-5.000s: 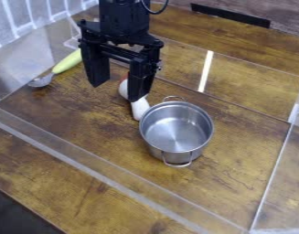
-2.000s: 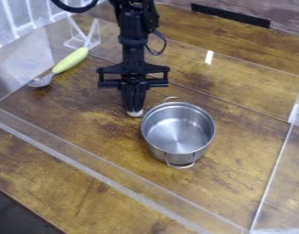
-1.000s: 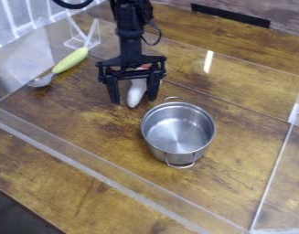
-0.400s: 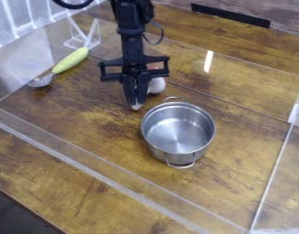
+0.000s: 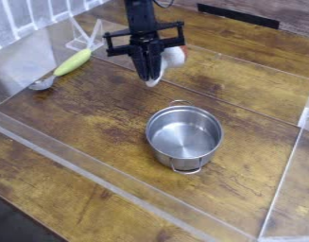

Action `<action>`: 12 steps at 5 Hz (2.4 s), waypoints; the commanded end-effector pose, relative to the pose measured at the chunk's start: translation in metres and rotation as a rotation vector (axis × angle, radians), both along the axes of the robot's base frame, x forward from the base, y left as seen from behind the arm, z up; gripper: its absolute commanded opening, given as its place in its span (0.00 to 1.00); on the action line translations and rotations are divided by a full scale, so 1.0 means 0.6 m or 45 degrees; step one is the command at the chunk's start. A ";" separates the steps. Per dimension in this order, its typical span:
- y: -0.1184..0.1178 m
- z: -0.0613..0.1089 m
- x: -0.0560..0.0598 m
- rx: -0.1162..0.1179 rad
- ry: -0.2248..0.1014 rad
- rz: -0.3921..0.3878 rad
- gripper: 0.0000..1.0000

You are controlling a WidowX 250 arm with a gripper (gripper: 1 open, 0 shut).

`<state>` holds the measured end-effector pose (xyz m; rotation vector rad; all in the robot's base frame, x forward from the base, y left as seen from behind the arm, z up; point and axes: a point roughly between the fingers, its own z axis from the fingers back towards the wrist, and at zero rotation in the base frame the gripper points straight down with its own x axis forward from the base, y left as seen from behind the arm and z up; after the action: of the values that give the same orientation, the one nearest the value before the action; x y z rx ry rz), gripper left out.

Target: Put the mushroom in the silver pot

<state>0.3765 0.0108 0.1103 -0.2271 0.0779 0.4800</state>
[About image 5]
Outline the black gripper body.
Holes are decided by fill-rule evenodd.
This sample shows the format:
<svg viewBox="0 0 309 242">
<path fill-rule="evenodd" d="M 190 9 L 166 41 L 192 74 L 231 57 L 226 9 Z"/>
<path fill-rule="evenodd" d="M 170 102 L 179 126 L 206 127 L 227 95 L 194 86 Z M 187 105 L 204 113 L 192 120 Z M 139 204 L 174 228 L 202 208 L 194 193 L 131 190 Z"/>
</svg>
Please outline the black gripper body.
<svg viewBox="0 0 309 242">
<path fill-rule="evenodd" d="M 136 21 L 130 22 L 130 27 L 104 34 L 107 41 L 107 55 L 140 55 L 151 50 L 155 54 L 160 54 L 167 48 L 186 45 L 183 34 L 184 22 L 176 21 L 171 23 L 159 23 L 158 21 Z M 162 39 L 159 32 L 162 30 L 178 30 L 178 36 Z M 118 37 L 130 37 L 130 43 L 114 45 L 112 39 Z"/>
</svg>

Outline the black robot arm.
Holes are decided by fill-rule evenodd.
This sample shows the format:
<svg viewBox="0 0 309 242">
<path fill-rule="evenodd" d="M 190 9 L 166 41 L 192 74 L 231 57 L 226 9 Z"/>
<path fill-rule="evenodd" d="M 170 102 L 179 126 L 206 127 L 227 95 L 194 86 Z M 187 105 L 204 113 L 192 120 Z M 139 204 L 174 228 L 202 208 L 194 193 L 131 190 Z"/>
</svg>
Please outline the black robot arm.
<svg viewBox="0 0 309 242">
<path fill-rule="evenodd" d="M 128 55 L 146 82 L 160 76 L 164 50 L 186 44 L 184 22 L 160 23 L 155 18 L 155 2 L 124 0 L 130 27 L 104 34 L 107 55 Z"/>
</svg>

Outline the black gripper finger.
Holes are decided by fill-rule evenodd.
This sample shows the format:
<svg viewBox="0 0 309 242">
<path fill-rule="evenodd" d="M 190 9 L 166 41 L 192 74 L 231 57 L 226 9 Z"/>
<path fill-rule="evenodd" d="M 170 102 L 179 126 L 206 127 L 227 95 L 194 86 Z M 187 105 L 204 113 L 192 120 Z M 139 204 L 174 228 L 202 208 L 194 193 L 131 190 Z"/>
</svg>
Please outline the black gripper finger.
<svg viewBox="0 0 309 242">
<path fill-rule="evenodd" d="M 160 65 L 162 65 L 162 44 L 151 43 L 150 45 L 150 66 L 151 66 L 151 78 L 158 79 L 160 76 Z"/>
<path fill-rule="evenodd" d="M 136 68 L 139 77 L 144 81 L 148 81 L 151 78 L 150 67 L 148 67 L 148 52 L 143 49 L 142 46 L 136 46 L 132 49 L 131 58 L 132 58 L 134 66 Z"/>
</svg>

